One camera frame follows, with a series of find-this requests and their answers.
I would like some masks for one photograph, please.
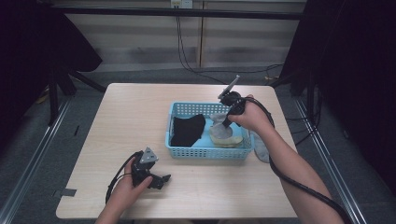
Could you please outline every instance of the person's right arm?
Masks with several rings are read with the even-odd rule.
[[[282,174],[331,198],[315,170],[283,140],[258,106],[246,102],[244,114],[229,115],[228,118],[255,132],[262,139],[272,161]],[[281,184],[302,223],[343,223],[338,213],[326,203],[282,179]]]

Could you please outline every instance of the electrical outlet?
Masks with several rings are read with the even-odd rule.
[[[192,0],[181,0],[182,8],[192,8]]]
[[[181,8],[181,0],[171,0],[171,8]]]

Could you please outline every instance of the person's right hand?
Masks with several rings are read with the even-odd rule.
[[[265,113],[249,101],[246,102],[245,112],[242,115],[229,115],[228,119],[253,132],[257,132],[260,128],[272,127]]]

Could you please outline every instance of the tape piece on table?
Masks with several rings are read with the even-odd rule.
[[[54,198],[62,198],[62,196],[74,197],[76,191],[77,191],[76,189],[58,189],[53,192],[52,197]]]

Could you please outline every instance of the light wood tabletop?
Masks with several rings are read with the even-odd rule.
[[[224,85],[131,84],[108,86],[67,189],[59,218],[96,218],[105,206],[107,186],[125,160],[151,147],[160,158],[155,175],[172,175],[161,190],[146,189],[122,215],[132,219],[296,217],[278,177],[254,151],[242,161],[173,159],[164,139],[173,102],[217,103]],[[294,143],[274,89],[234,86],[253,94],[272,114],[276,129]]]

